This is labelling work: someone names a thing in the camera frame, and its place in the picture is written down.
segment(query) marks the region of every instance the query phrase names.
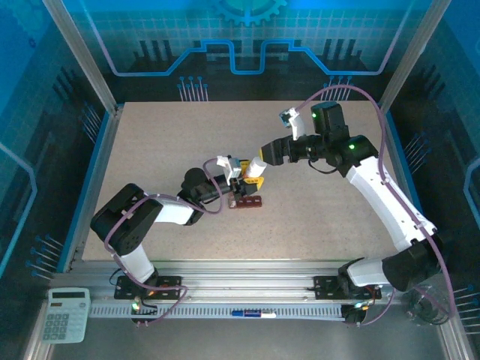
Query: metal floor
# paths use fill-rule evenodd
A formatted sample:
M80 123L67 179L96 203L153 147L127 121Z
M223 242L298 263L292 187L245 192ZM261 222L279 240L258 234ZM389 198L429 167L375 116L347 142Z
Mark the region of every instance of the metal floor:
M415 326L394 306L365 328L315 320L166 319L137 329L130 320L90 318L85 340L56 345L51 359L440 360L444 355L437 327Z

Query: glass panel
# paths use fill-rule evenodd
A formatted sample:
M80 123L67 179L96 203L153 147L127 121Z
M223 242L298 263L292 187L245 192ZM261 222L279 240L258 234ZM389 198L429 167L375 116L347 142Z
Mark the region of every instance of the glass panel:
M480 4L453 1L391 108L425 215L454 241L454 289L480 287ZM459 292L465 296L470 291ZM459 303L471 299L458 300ZM461 310L473 309L473 304ZM478 313L465 313L466 325ZM469 326L469 332L478 327ZM471 334L476 349L480 337Z
M205 101L203 86L214 101L298 100L324 83L379 97L430 1L65 4L124 102Z
M56 270L104 110L41 1L0 1L0 29L0 353L18 359Z

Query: marker pen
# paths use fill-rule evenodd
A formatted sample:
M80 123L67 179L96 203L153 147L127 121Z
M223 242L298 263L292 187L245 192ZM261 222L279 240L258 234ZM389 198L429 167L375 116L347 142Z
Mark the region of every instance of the marker pen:
M262 317L265 319L274 319L277 314L272 310L234 310L233 317Z

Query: white tabletop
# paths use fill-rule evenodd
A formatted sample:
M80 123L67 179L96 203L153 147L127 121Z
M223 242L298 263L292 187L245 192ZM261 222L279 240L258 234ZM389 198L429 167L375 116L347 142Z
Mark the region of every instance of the white tabletop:
M350 135L377 148L380 127L367 101L341 103ZM185 172L217 155L251 159L261 146L289 135L278 113L295 101L126 103L97 202L103 207L127 183L147 193L176 195ZM301 113L308 133L307 107ZM315 165L327 170L322 161ZM393 175L385 154L385 166ZM213 167L215 175L220 168ZM257 193L262 208L225 208L193 226L155 223L143 241L151 260L346 260L395 252L386 228L362 195L338 173L322 175L307 163L269 166ZM210 205L216 209L218 202ZM90 230L84 260L110 255Z

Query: calculator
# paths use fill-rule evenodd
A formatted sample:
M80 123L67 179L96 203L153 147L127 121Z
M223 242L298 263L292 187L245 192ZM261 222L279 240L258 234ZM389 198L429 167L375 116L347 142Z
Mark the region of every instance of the calculator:
M80 287L50 289L42 341L71 344L83 341L90 311L90 292Z

